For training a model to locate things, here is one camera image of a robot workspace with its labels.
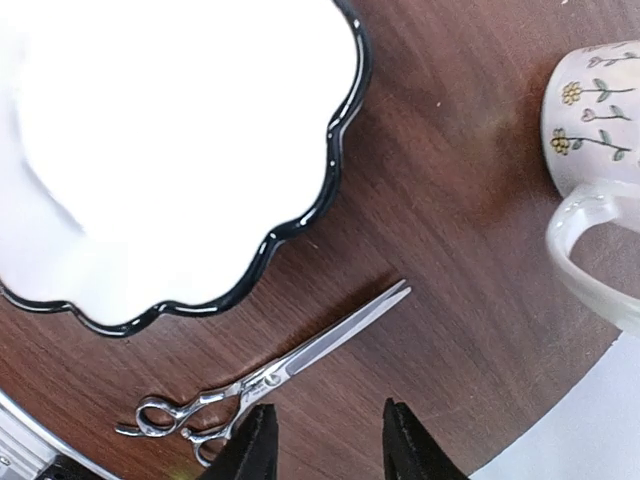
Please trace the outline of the silver scissors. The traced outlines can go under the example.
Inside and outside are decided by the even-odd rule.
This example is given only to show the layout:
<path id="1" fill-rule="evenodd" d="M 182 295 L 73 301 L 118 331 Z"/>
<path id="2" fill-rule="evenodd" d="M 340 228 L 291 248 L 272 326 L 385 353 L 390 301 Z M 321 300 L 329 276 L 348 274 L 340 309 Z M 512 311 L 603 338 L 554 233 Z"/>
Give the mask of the silver scissors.
<path id="1" fill-rule="evenodd" d="M 213 463 L 205 454 L 207 444 L 231 440 L 240 421 L 251 407 L 365 330 L 411 291 L 412 288 L 405 280 L 397 282 L 373 300 L 289 352 L 227 385 L 199 392 L 184 405 L 158 396 L 147 396 L 141 399 L 135 410 L 135 423 L 119 424 L 115 431 L 134 438 L 163 438 L 178 432 L 182 438 L 190 442 L 198 463 L 207 468 Z M 195 431 L 187 426 L 189 420 L 202 409 L 232 397 L 238 399 L 238 407 L 230 419 L 202 431 Z"/>

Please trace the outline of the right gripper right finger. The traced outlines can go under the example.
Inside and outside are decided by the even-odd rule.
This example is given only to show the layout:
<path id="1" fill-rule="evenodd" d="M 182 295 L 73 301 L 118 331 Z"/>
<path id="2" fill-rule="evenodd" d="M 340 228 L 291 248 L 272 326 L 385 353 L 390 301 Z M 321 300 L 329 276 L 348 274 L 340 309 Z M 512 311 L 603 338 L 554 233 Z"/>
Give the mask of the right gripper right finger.
<path id="1" fill-rule="evenodd" d="M 388 398 L 382 447 L 386 480 L 468 480 L 404 402 Z"/>

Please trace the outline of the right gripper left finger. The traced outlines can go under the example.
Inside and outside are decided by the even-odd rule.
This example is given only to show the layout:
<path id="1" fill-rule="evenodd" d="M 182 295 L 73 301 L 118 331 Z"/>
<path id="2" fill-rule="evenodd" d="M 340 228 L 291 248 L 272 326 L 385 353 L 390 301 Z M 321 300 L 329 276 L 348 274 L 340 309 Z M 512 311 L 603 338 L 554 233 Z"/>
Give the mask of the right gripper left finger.
<path id="1" fill-rule="evenodd" d="M 198 480 L 273 480 L 278 466 L 278 419 L 273 404 L 251 409 Z"/>

